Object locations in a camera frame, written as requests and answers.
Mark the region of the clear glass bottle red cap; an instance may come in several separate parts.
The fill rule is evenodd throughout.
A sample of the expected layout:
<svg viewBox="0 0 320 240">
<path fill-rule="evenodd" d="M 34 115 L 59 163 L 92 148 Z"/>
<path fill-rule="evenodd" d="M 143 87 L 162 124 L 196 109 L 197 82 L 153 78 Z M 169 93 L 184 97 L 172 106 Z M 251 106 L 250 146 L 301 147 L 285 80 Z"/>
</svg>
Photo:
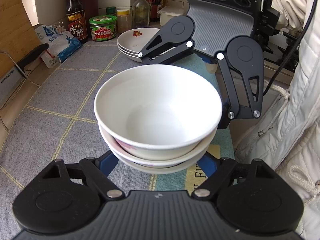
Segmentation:
<svg viewBox="0 0 320 240">
<path fill-rule="evenodd" d="M 147 0 L 136 0 L 132 5 L 132 28 L 147 28 L 150 22 L 150 4 Z"/>
</svg>

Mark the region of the white ceramic bowl front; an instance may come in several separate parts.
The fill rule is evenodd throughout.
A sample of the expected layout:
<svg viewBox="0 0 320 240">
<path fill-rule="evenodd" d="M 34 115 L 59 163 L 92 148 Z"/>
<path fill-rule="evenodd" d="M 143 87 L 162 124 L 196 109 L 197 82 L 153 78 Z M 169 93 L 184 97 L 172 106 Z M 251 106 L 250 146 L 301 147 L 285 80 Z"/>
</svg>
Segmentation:
<svg viewBox="0 0 320 240">
<path fill-rule="evenodd" d="M 171 165 L 169 167 L 140 165 L 132 161 L 126 160 L 124 157 L 121 157 L 114 147 L 111 147 L 111 151 L 121 162 L 123 162 L 124 164 L 126 164 L 131 168 L 134 168 L 135 170 L 149 173 L 149 174 L 170 174 L 170 173 L 180 172 L 196 164 L 196 162 L 199 161 L 202 158 L 202 156 L 207 152 L 208 148 L 209 148 L 209 145 L 206 146 L 195 157 L 192 157 L 190 160 L 184 161 L 177 165 Z"/>
</svg>

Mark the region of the dark vinegar bottle red label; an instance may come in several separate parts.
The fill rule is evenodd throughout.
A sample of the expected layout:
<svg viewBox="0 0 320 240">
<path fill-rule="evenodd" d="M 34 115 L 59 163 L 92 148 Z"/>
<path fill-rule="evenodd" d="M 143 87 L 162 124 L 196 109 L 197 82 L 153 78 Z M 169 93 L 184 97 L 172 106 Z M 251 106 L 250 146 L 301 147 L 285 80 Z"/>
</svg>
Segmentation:
<svg viewBox="0 0 320 240">
<path fill-rule="evenodd" d="M 82 44 L 87 42 L 85 10 L 79 0 L 68 0 L 66 15 L 68 31 Z"/>
</svg>

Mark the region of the white ceramic bowl floral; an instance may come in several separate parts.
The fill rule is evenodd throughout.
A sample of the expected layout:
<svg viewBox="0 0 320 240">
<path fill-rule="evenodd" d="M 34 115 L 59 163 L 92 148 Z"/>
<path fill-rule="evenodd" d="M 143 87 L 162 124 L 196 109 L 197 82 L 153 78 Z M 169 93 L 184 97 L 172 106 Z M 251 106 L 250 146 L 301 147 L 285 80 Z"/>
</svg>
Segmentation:
<svg viewBox="0 0 320 240">
<path fill-rule="evenodd" d="M 222 102 L 204 77 L 181 67 L 150 64 L 108 79 L 94 100 L 98 123 L 129 153 L 191 151 L 217 130 Z"/>
</svg>

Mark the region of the grey checked table mat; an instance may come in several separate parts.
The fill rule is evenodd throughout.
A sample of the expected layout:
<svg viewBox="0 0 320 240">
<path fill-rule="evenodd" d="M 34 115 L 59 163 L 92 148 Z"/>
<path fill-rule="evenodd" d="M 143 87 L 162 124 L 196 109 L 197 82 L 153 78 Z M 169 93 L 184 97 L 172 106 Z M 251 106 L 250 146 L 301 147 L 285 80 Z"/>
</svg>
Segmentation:
<svg viewBox="0 0 320 240">
<path fill-rule="evenodd" d="M 28 101 L 1 146 L 1 239 L 19 232 L 13 201 L 52 160 L 76 163 L 107 151 L 94 98 L 109 78 L 135 66 L 114 42 L 89 42 L 56 68 Z"/>
</svg>

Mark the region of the green cap spice jar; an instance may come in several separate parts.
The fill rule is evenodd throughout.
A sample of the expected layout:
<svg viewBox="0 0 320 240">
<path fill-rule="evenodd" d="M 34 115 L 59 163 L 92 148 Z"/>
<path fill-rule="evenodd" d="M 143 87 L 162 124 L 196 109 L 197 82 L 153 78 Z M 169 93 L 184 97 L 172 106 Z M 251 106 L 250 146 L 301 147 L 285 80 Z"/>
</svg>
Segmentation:
<svg viewBox="0 0 320 240">
<path fill-rule="evenodd" d="M 106 15 L 116 16 L 117 15 L 116 7 L 106 7 Z"/>
</svg>

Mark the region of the white plate fruit print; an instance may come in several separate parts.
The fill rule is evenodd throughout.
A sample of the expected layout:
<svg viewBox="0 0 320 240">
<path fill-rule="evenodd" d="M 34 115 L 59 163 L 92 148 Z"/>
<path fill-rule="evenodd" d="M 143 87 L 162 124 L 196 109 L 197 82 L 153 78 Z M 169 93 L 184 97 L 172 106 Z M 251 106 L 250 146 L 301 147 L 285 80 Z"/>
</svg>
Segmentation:
<svg viewBox="0 0 320 240">
<path fill-rule="evenodd" d="M 120 50 L 120 52 L 125 54 L 127 57 L 129 57 L 133 61 L 140 61 L 140 58 L 138 57 L 138 53 L 137 52 L 130 52 L 130 51 L 124 49 L 120 44 L 117 44 L 117 47 Z"/>
</svg>

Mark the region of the white ceramic bowl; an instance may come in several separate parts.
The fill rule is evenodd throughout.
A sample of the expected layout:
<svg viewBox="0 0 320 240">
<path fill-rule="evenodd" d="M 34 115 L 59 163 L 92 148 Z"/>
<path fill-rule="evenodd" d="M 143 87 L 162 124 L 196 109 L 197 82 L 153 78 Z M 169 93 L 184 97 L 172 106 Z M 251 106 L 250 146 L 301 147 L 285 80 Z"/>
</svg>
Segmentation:
<svg viewBox="0 0 320 240">
<path fill-rule="evenodd" d="M 134 163 L 145 165 L 145 166 L 161 166 L 169 167 L 171 165 L 177 165 L 184 161 L 190 160 L 200 153 L 206 146 L 210 145 L 213 138 L 216 135 L 216 130 L 213 130 L 210 135 L 201 140 L 191 151 L 183 153 L 179 149 L 174 150 L 142 150 L 142 152 L 136 152 L 135 154 L 129 153 L 125 149 L 123 144 L 119 143 L 112 137 L 107 131 L 103 129 L 101 125 L 98 125 L 99 131 L 103 140 L 107 143 L 109 149 L 114 147 L 121 157 Z"/>
<path fill-rule="evenodd" d="M 202 158 L 202 156 L 207 152 L 208 148 L 209 148 L 209 145 L 206 146 L 195 157 L 192 157 L 190 160 L 184 161 L 177 165 L 171 165 L 169 167 L 140 165 L 132 161 L 126 160 L 124 157 L 121 157 L 114 147 L 111 147 L 111 151 L 121 162 L 123 162 L 124 164 L 126 164 L 131 168 L 134 168 L 135 170 L 149 173 L 149 174 L 170 174 L 170 173 L 180 172 L 196 164 L 196 162 L 199 161 Z"/>
</svg>

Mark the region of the white plastic seasoning box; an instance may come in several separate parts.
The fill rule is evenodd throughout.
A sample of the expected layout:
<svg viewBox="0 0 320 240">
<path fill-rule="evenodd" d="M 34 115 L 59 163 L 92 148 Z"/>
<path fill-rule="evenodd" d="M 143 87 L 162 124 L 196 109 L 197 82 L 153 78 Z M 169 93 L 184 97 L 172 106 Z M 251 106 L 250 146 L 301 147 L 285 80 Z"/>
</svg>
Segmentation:
<svg viewBox="0 0 320 240">
<path fill-rule="evenodd" d="M 173 17 L 184 15 L 184 10 L 182 8 L 165 6 L 158 13 L 160 15 L 160 26 L 162 27 Z"/>
</svg>

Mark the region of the white blue salt bag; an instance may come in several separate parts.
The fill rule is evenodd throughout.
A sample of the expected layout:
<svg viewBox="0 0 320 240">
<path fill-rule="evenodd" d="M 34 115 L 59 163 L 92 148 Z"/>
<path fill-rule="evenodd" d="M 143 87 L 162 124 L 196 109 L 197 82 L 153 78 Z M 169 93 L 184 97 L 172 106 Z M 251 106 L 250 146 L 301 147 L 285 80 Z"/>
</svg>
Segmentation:
<svg viewBox="0 0 320 240">
<path fill-rule="evenodd" d="M 49 46 L 41 55 L 42 61 L 49 69 L 65 62 L 82 47 L 81 42 L 69 31 L 58 32 L 52 25 L 39 25 L 35 33 L 42 44 Z"/>
</svg>

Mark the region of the yellow lid spice jar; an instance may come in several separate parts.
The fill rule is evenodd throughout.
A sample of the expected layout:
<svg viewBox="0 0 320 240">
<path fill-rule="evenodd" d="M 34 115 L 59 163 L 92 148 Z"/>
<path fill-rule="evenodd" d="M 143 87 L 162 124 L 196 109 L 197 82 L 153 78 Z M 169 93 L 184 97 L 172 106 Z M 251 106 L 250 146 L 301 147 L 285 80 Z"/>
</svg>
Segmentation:
<svg viewBox="0 0 320 240">
<path fill-rule="evenodd" d="M 117 28 L 118 28 L 118 33 L 120 34 L 131 29 L 130 9 L 117 10 Z"/>
</svg>

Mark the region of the bamboo cutting board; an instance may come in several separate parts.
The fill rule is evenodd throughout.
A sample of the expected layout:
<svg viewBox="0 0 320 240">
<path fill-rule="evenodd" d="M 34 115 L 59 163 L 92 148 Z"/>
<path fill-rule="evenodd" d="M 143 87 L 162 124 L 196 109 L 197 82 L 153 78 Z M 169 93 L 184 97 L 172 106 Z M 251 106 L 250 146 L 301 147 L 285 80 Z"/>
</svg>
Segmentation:
<svg viewBox="0 0 320 240">
<path fill-rule="evenodd" d="M 22 0 L 1 0 L 1 77 L 40 44 Z"/>
</svg>

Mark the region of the green lid sauce tub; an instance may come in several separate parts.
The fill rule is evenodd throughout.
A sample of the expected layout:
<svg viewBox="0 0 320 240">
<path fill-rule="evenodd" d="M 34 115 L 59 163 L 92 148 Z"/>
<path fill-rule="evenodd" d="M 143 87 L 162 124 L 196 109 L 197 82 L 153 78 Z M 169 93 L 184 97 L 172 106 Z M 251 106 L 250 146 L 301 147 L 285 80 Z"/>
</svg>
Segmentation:
<svg viewBox="0 0 320 240">
<path fill-rule="evenodd" d="M 108 41 L 116 37 L 117 17 L 112 15 L 95 16 L 89 19 L 93 41 Z"/>
</svg>

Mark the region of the white plate with fruit print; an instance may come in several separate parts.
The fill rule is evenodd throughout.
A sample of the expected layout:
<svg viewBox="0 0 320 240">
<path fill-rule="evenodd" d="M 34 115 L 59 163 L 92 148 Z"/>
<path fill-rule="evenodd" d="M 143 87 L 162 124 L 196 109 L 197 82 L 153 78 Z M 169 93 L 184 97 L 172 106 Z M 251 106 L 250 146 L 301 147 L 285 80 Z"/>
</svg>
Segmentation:
<svg viewBox="0 0 320 240">
<path fill-rule="evenodd" d="M 120 34 L 117 43 L 130 52 L 139 53 L 159 31 L 160 28 L 131 29 Z"/>
</svg>

